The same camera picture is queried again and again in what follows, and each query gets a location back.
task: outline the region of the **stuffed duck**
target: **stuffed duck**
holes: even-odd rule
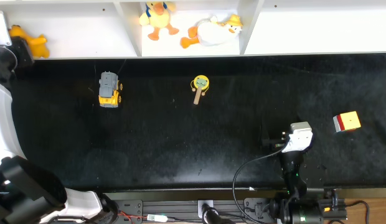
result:
[[[238,15],[230,16],[226,23],[219,23],[217,17],[213,16],[210,20],[200,21],[197,26],[188,30],[189,37],[181,39],[184,49],[192,44],[202,44],[204,46],[219,45],[228,42],[242,31],[243,24]]]
[[[179,32],[179,29],[173,28],[169,23],[171,20],[169,11],[174,12],[176,9],[175,4],[171,2],[147,2],[146,11],[139,18],[139,23],[142,26],[150,24],[154,27],[154,32],[149,34],[148,37],[151,40],[159,39],[159,32],[162,28],[167,28],[169,35],[175,35]]]

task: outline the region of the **black tabletop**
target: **black tabletop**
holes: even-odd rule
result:
[[[115,72],[121,108],[101,108],[98,80]],[[210,88],[193,104],[190,82]],[[27,158],[75,189],[228,188],[269,134],[308,121],[305,159],[326,187],[386,187],[386,54],[44,60],[17,71],[12,114]],[[333,116],[362,127],[337,133]],[[248,166],[242,187],[283,186],[277,157]]]

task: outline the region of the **yellow duck plush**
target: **yellow duck plush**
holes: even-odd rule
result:
[[[26,40],[34,58],[49,58],[49,50],[45,46],[47,40],[43,34],[41,34],[38,38],[33,38],[21,29],[20,26],[13,25],[12,29],[9,30],[9,35],[11,37],[21,37]]]
[[[154,32],[148,35],[151,40],[159,39],[158,34],[162,28],[167,28],[169,35],[175,35],[179,32],[179,29],[172,27],[169,23],[171,17],[168,10],[174,12],[175,9],[175,4],[171,2],[146,3],[146,11],[139,18],[139,23],[142,26],[150,24],[154,27]]]

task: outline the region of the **white duck plush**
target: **white duck plush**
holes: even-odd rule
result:
[[[197,26],[188,30],[189,37],[181,39],[184,49],[192,44],[202,44],[204,46],[219,45],[233,40],[242,31],[243,24],[238,15],[232,15],[226,23],[219,23],[213,16],[210,20],[200,21]]]

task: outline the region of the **yellow and gray toy truck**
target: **yellow and gray toy truck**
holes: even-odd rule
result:
[[[121,103],[123,84],[113,72],[102,72],[99,80],[99,104],[105,108],[117,108]]]

